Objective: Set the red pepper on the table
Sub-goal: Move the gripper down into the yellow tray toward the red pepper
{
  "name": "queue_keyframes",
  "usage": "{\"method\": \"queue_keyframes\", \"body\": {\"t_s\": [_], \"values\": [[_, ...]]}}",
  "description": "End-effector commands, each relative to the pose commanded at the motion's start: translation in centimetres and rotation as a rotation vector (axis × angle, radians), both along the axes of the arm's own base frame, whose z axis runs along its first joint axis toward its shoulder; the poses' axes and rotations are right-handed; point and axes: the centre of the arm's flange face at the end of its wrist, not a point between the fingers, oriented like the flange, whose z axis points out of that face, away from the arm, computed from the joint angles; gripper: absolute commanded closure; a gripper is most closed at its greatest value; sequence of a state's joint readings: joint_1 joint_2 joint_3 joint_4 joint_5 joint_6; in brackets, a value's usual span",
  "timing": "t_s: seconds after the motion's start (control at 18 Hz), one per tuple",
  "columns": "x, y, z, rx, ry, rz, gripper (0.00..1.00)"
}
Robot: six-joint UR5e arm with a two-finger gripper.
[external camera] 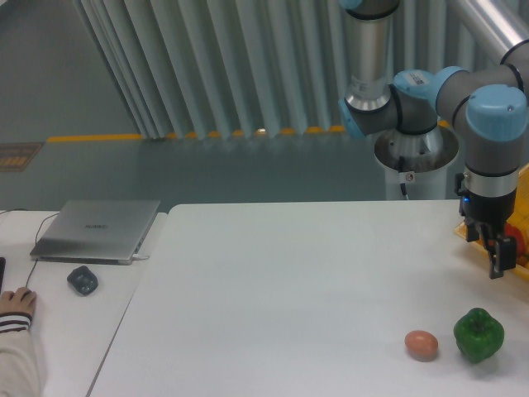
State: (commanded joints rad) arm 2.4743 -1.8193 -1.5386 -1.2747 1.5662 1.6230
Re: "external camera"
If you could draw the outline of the person's hand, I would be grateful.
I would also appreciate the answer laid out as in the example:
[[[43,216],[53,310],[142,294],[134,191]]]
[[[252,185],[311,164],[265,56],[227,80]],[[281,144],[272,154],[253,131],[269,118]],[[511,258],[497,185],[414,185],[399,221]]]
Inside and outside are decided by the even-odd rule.
[[[37,293],[27,287],[20,287],[16,291],[4,291],[1,293],[1,315],[20,314],[33,318],[36,300]]]

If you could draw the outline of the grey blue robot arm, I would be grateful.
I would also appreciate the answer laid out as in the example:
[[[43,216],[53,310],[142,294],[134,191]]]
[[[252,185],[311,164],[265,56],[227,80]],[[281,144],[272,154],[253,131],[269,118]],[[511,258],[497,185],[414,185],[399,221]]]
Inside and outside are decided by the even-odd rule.
[[[404,70],[388,83],[389,24],[398,6],[396,1],[341,3],[360,39],[350,87],[339,102],[346,131],[359,137],[396,136],[387,149],[391,166],[413,172],[417,156],[404,155],[403,138],[433,141],[429,156],[438,159],[444,139],[436,122],[447,121],[466,143],[465,170],[455,177],[466,238],[482,243],[490,277],[500,278],[517,259],[517,241],[505,225],[514,210],[528,128],[528,27],[498,1],[452,1],[450,8],[496,68],[469,72],[450,66],[436,74]]]

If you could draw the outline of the cream sleeved forearm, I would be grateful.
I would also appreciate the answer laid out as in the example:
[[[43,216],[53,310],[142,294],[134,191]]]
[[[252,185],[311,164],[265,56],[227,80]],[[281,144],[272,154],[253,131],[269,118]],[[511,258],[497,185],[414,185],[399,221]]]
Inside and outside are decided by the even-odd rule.
[[[1,396],[41,395],[31,320],[22,312],[1,314]]]

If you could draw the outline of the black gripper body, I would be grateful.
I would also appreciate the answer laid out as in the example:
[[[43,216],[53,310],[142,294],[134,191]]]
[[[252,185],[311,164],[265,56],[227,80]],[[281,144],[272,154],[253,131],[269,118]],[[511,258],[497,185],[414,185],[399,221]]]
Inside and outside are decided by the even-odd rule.
[[[505,175],[481,175],[464,171],[455,175],[455,193],[460,198],[459,212],[466,221],[504,224],[512,215],[517,192],[517,172]]]

